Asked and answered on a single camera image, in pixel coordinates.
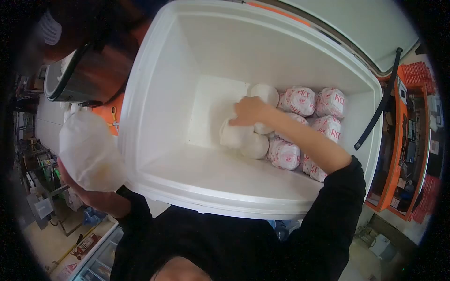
cooler lid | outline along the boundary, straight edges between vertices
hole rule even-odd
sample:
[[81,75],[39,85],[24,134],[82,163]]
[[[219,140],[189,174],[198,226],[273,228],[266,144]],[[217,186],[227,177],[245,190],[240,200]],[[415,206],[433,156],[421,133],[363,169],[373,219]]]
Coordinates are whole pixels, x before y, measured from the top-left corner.
[[349,48],[378,76],[390,74],[398,47],[403,49],[402,59],[419,44],[418,34],[394,0],[279,1],[309,14],[300,15]]

fire extinguisher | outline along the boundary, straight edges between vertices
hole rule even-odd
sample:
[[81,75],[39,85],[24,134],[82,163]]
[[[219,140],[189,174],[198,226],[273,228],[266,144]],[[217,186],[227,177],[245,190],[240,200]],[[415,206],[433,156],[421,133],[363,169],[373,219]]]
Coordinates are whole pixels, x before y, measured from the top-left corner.
[[101,236],[91,233],[85,240],[78,244],[70,254],[76,256],[78,260],[81,260],[84,255],[86,255],[90,249],[94,247],[95,244],[100,240]]

black strap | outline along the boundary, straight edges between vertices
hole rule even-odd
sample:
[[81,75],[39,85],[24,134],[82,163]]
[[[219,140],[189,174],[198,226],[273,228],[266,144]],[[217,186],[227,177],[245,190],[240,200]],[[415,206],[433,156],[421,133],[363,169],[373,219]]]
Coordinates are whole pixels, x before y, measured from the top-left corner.
[[391,96],[391,91],[394,88],[395,79],[397,78],[397,70],[398,70],[398,65],[400,63],[401,52],[403,52],[403,49],[397,48],[394,66],[392,67],[391,77],[389,78],[389,81],[387,83],[383,98],[381,99],[380,104],[378,105],[377,110],[375,111],[375,114],[372,117],[372,120],[370,120],[369,124],[367,125],[366,129],[364,130],[364,133],[361,135],[358,142],[354,145],[355,150],[358,150],[361,147],[361,145],[364,143],[366,138],[369,136],[370,132],[372,132],[372,129],[374,128],[375,124],[378,121],[378,118],[380,118],[381,113],[383,112],[384,108],[387,105],[387,102],[389,101],[389,97]]

orange-handled scissors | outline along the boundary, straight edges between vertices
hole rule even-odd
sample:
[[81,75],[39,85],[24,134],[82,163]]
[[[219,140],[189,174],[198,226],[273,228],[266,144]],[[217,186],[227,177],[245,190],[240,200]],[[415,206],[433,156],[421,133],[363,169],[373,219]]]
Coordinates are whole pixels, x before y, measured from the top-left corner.
[[119,123],[117,123],[116,112],[117,112],[116,107],[112,107],[111,113],[112,113],[112,119],[114,120],[114,122],[112,124],[108,123],[108,125],[116,127],[116,131],[117,131],[117,133],[119,133],[119,127],[118,127]]

yellow pipe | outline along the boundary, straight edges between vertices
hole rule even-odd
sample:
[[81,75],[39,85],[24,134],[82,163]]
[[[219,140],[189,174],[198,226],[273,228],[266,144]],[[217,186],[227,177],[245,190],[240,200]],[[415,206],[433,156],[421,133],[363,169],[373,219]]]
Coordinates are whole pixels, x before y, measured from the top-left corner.
[[[96,228],[97,227],[97,225],[96,226],[93,226],[93,227],[91,227],[91,229],[83,236],[83,239],[81,240],[81,241],[83,241],[93,230],[94,230],[94,228]],[[55,270],[57,267],[58,267],[58,265],[63,261],[63,259],[65,258],[65,257],[67,257],[67,255],[73,250],[73,248],[75,248],[76,246],[77,246],[78,244],[75,244],[75,245],[73,245],[69,250],[67,250],[67,252],[57,261],[57,262],[55,262],[55,261],[53,261],[53,266],[52,266],[52,268],[51,269],[49,269],[49,271],[48,271],[48,274],[50,275],[52,272],[53,272],[53,270]]]

